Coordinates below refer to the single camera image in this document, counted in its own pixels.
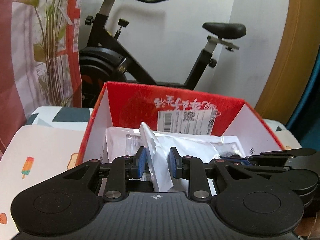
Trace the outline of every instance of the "black saddle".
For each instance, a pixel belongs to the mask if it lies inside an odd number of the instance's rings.
[[[245,26],[239,23],[204,23],[202,27],[219,38],[227,40],[239,39],[247,33]]]

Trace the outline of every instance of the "qr code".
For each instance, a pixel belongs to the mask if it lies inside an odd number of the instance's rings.
[[[184,112],[183,121],[194,121],[195,120],[196,111],[192,112]]]

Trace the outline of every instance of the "exercise bike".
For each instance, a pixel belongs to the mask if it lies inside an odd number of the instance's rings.
[[[144,3],[159,3],[166,0],[137,1]],[[207,44],[200,52],[186,82],[184,84],[156,82],[117,40],[121,33],[121,29],[127,27],[129,22],[120,19],[118,23],[120,28],[115,36],[105,29],[108,15],[114,2],[115,0],[104,0],[96,17],[88,16],[85,21],[86,25],[92,24],[92,29],[87,47],[79,52],[80,72],[83,82],[83,107],[94,107],[101,88],[106,81],[142,83],[193,90],[207,65],[215,67],[217,64],[217,61],[212,58],[213,51],[217,44],[222,44],[229,51],[239,49],[238,46],[223,39],[238,39],[246,34],[246,28],[242,24],[204,23],[202,27],[217,37],[207,37]],[[130,73],[135,80],[128,81],[124,75],[125,72]]]

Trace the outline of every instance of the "red cardboard box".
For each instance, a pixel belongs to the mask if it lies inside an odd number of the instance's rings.
[[[108,162],[106,129],[139,128],[145,122],[157,130],[159,111],[210,110],[211,135],[237,135],[246,155],[284,150],[262,118],[244,100],[204,92],[159,86],[107,82],[90,117],[76,165],[91,159]]]

